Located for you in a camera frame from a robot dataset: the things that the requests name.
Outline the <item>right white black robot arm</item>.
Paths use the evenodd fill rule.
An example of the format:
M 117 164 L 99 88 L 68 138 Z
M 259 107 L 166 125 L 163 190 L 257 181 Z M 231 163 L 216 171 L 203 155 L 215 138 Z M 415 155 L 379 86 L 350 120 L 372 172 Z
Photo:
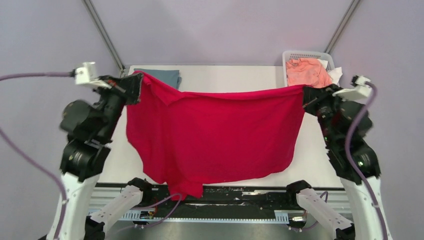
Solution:
M 376 152 L 364 137 L 372 127 L 369 105 L 377 95 L 368 83 L 367 102 L 346 97 L 347 89 L 303 87 L 303 109 L 317 117 L 329 161 L 345 189 L 353 219 L 348 220 L 304 180 L 287 186 L 286 204 L 312 215 L 335 240 L 390 240 L 381 202 L 381 170 Z

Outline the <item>red t shirt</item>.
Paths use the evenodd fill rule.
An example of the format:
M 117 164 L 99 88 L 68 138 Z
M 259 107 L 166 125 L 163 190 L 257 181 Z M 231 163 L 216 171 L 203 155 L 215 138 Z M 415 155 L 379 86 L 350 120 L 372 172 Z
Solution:
M 177 90 L 150 74 L 127 107 L 126 136 L 143 172 L 171 194 L 258 179 L 292 163 L 304 118 L 301 85 L 250 92 Z

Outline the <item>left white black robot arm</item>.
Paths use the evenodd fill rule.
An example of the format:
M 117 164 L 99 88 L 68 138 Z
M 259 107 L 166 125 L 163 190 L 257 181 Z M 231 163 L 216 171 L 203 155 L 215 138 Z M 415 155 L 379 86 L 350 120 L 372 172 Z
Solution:
M 111 151 L 108 145 L 124 107 L 140 101 L 143 77 L 143 73 L 101 76 L 95 88 L 98 102 L 76 100 L 65 107 L 60 128 L 67 134 L 67 144 L 59 167 L 65 196 L 59 198 L 46 240 L 104 240 L 131 208 L 152 203 L 152 185 L 136 177 L 108 204 L 89 213 L 94 188 Z

